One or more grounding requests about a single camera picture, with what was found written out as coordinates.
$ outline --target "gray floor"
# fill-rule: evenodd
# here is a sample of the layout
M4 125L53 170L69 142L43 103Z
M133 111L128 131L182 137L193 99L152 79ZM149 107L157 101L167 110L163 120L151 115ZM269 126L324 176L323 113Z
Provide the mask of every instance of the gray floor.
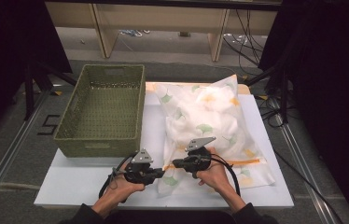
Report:
M66 54L74 69L75 77L79 74L81 65L86 61L97 63L146 63L150 66L159 64L162 74L173 76L171 71L177 67L195 67L181 76L211 76L212 71L222 76L244 73L239 69L239 63L248 72L260 72L255 65L248 60L239 60L237 53L233 52L225 44L221 50L219 62L212 62L210 49L207 44L207 36L204 34L191 34L190 37L179 36L178 33L154 32L144 34L142 37L119 35L117 44L109 59L101 57L101 51L97 42L96 33L88 29L64 29L58 28L58 34L63 42ZM256 40L263 45L266 37L256 36ZM253 58L251 51L245 53ZM51 77L58 85L56 90L63 92L61 96L48 95L41 106L28 135L22 142L20 150L9 167L0 185L0 223L57 223L59 220L71 217L74 209L45 209L33 205L35 195L41 186L45 174L54 157L56 145L52 141L52 135L38 135L49 132L50 128L42 127L47 115L62 114L66 102L73 90L71 86L62 80ZM263 87L266 80L252 86L253 94L264 94ZM23 123L24 94L20 88L16 95L17 103L10 106L5 115L0 119L0 160L4 157L18 129ZM330 175L323 161L318 159L318 153L314 144L305 130L302 119L296 110L288 111L289 123L287 128L295 136L300 152L307 161L314 181L322 194L340 215L343 223L349 223L349 206L342 193ZM273 128L265 120L266 129L271 139L272 146L280 152L287 161L294 166L293 152L287 143L283 128ZM318 209L311 198L310 191L303 181L278 158L286 183L293 196L295 206L289 209L259 209L259 212L276 217L280 223L335 223L322 221Z

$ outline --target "floor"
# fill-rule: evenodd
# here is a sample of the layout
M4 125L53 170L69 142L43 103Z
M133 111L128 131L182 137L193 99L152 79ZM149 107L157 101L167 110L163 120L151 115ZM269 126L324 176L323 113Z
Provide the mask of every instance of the floor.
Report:
M77 62L80 61L166 63L168 66L197 64L209 69L236 72L244 78L261 72L253 63L239 57L225 43L219 61L212 62L205 34L192 33L185 37L176 32L151 31L149 34L143 33L140 37L119 35L111 57L103 59L96 33L93 30L57 28L57 31L71 64L79 64ZM226 36L229 43L238 49L240 45L234 40L236 38L240 37L238 35ZM267 37L255 36L255 38L263 46ZM244 49L243 53L256 60L251 50ZM78 72L79 68L74 68L74 73ZM11 158L9 166L0 173L0 223L57 223L61 219L71 217L77 210L76 208L45 209L33 205L35 195L38 193L56 150L51 135L39 134L51 130L50 127L44 127L41 124L44 123L47 115L63 112L68 99L66 97L72 92L72 87L66 85L62 80L56 77L51 77L51 80L57 85L55 88L61 90L63 97L36 92L35 99L42 103L38 108L39 112L34 123L25 126L23 121L23 88L20 88L15 96L16 104L12 105L0 119L0 164L3 158ZM266 80L261 80L253 85L250 88L252 94L264 95L265 83ZM277 102L274 97L268 102L257 99L257 104L261 107L261 115L272 111L272 107L277 108ZM291 97L288 103L296 104ZM296 109L288 110L287 114L288 124L282 127L276 127L281 123L279 116L264 120L273 148L319 189L343 223L349 223L349 205L328 168L319 159L318 152L302 124L300 115ZM27 134L19 136L17 134L19 130L25 130ZM19 149L15 150L12 155L8 155L7 152L15 147ZM258 211L275 217L280 223L340 223L335 220L332 211L325 207L311 188L307 187L304 181L279 157L277 160L295 206L280 210L259 208Z

